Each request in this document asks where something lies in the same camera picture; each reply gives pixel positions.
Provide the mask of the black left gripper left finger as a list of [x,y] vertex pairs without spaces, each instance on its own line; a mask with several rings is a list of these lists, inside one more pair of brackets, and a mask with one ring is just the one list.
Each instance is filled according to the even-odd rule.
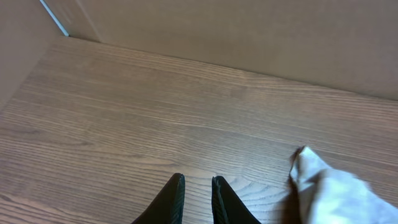
[[132,224],[181,224],[185,176],[174,173],[146,210]]

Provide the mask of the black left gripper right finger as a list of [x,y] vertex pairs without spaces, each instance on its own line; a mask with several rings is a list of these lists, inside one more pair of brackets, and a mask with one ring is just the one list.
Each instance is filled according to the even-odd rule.
[[260,224],[223,176],[213,177],[211,187],[214,224]]

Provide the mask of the beige shorts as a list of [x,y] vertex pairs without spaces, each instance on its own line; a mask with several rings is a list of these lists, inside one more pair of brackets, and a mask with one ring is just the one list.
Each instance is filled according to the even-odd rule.
[[294,157],[290,178],[302,223],[397,224],[397,208],[356,175],[329,166],[308,146]]

